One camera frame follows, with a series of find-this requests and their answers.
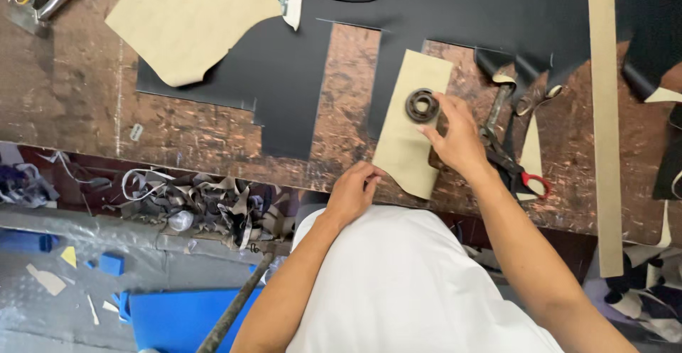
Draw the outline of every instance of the hand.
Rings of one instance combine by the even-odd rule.
[[[448,118],[448,133],[442,137],[436,129],[424,125],[417,130],[431,141],[442,162],[471,182],[472,178],[490,169],[471,108],[457,96],[445,96],[439,92],[434,92],[433,96]]]
[[[339,230],[343,229],[367,210],[377,184],[385,175],[386,172],[367,161],[355,164],[334,183],[327,209],[320,217],[338,225]]]

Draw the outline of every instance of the metal handle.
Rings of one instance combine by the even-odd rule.
[[[48,0],[47,3],[38,10],[38,20],[47,21],[68,1],[69,0]]]

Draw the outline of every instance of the floor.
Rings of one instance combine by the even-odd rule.
[[[75,246],[78,268],[59,255]],[[105,251],[125,257],[125,273],[109,276],[84,262]],[[27,264],[75,280],[57,296],[47,293],[28,273]],[[118,247],[61,237],[49,254],[0,251],[0,351],[2,352],[137,352],[132,326],[104,310],[111,294],[180,289],[238,288],[249,278],[248,263],[179,251]],[[99,318],[93,324],[87,295]]]

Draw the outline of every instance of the small label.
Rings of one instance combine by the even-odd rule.
[[[140,136],[142,135],[142,126],[140,124],[135,124],[132,126],[132,130],[130,131],[130,139],[132,141],[138,141],[140,140]]]

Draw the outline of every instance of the wooden workbench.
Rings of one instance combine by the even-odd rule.
[[[262,156],[251,112],[136,92],[137,54],[104,24],[116,1],[74,0],[48,39],[0,19],[0,140],[317,191],[329,191],[346,168],[371,159],[376,141],[364,123],[378,31],[334,26],[314,142],[304,162]],[[625,50],[621,44],[621,58]],[[497,87],[476,69],[473,50],[428,42],[424,52],[454,63],[448,93],[468,100],[484,120]],[[678,76],[668,79],[678,82],[682,72]],[[530,88],[531,97],[542,97],[544,79]],[[543,173],[556,188],[548,200],[524,204],[539,226],[596,234],[590,82],[588,62],[570,75],[562,95],[537,112]],[[623,80],[618,92],[623,237],[656,244],[664,204],[651,192],[672,104],[639,104]],[[134,124],[143,127],[139,141],[130,139]],[[515,126],[516,143],[523,142],[524,130],[523,123]],[[453,171],[440,175],[431,201],[411,197],[391,181],[380,185],[376,199],[478,213],[470,188]],[[671,226],[682,226],[681,202],[671,202],[669,218]]]

